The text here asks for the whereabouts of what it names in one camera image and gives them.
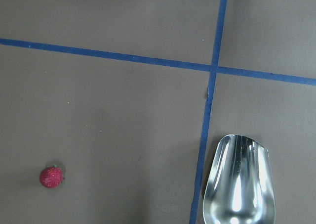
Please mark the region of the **metal scoop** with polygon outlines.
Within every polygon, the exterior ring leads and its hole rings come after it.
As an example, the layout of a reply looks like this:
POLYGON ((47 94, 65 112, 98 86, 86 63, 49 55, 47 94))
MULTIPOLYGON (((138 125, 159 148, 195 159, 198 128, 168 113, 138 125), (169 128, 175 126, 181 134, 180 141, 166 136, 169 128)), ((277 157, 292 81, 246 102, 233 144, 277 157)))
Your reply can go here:
POLYGON ((202 205, 206 224, 274 224, 276 202, 267 148, 237 134, 218 143, 202 205))

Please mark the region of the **red strawberry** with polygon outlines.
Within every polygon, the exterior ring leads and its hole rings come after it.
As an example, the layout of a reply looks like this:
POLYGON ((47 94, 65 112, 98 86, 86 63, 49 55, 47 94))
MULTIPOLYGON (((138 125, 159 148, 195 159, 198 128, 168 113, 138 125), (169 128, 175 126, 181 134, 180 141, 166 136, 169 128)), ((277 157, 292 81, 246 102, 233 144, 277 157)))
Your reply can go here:
POLYGON ((48 189, 54 189, 64 182, 64 173, 57 165, 43 169, 39 175, 40 184, 48 189))

